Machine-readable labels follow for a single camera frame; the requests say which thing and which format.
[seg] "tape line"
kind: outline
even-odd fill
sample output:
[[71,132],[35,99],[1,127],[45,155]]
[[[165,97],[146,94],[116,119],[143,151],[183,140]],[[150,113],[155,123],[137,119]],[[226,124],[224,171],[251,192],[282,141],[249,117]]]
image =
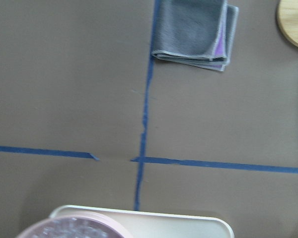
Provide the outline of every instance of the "tape line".
[[155,158],[155,157],[136,157],[132,161],[139,162],[139,163],[151,163],[151,164],[165,164],[165,165],[176,164],[176,165],[184,165],[184,166],[197,166],[197,167],[219,168],[219,169],[235,169],[235,170],[298,174],[298,168],[295,168],[295,167],[250,165],[250,164],[210,162],[210,161],[198,161],[198,160],[175,160],[175,159]]
[[35,154],[35,155],[52,155],[52,156],[65,156],[65,157],[77,157],[99,160],[99,158],[88,152],[76,152],[76,151],[63,151],[63,150],[46,150],[46,149],[31,149],[22,147],[9,147],[0,146],[1,152],[9,153],[23,153],[23,154]]
[[[157,18],[159,3],[160,3],[160,0],[155,0],[154,9],[153,9],[151,40],[150,40],[150,52],[149,52],[147,80],[146,80],[146,91],[145,91],[145,102],[144,102],[144,111],[143,111],[144,130],[141,134],[141,141],[140,141],[140,157],[141,158],[146,156],[147,130],[148,130],[148,111],[149,111],[149,89],[150,89],[152,75],[153,75],[153,56],[151,55],[151,52],[152,52],[152,47],[153,47],[154,29],[155,29],[155,25],[156,25],[156,18]],[[135,211],[139,211],[139,208],[140,208],[140,192],[141,192],[141,186],[142,186],[142,181],[143,181],[144,166],[145,166],[145,164],[143,162],[139,162],[139,164],[138,164],[138,174],[137,174],[137,183],[136,183],[136,193],[135,193],[135,203],[134,203],[134,210]]]

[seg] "gray table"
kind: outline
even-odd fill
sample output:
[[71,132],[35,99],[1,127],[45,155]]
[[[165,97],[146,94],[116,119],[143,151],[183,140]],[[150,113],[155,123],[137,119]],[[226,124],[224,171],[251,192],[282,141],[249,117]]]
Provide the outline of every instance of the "gray table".
[[[147,156],[298,167],[298,49],[277,0],[239,6],[224,73],[156,61]],[[132,210],[153,0],[0,0],[0,237],[57,206]],[[298,238],[298,174],[146,164],[141,210],[215,216],[237,238]]]

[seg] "pink lid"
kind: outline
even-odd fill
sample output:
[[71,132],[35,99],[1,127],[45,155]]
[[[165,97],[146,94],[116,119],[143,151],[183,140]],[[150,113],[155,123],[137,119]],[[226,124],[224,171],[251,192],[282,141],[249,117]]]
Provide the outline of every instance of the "pink lid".
[[118,222],[103,214],[71,212],[40,221],[16,238],[133,238]]

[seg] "white tray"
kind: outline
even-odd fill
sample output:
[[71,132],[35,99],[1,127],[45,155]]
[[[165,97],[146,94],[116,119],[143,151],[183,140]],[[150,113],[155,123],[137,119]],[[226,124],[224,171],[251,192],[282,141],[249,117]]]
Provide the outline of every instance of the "white tray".
[[129,230],[134,238],[234,238],[232,228],[213,217],[65,205],[55,209],[50,218],[69,215],[73,211],[94,211],[108,216]]

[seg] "gray towel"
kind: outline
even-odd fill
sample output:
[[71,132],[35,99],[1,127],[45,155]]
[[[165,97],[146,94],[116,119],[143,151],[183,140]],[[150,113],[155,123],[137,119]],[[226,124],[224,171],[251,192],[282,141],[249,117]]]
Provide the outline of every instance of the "gray towel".
[[152,55],[224,71],[237,15],[238,8],[226,0],[161,0]]

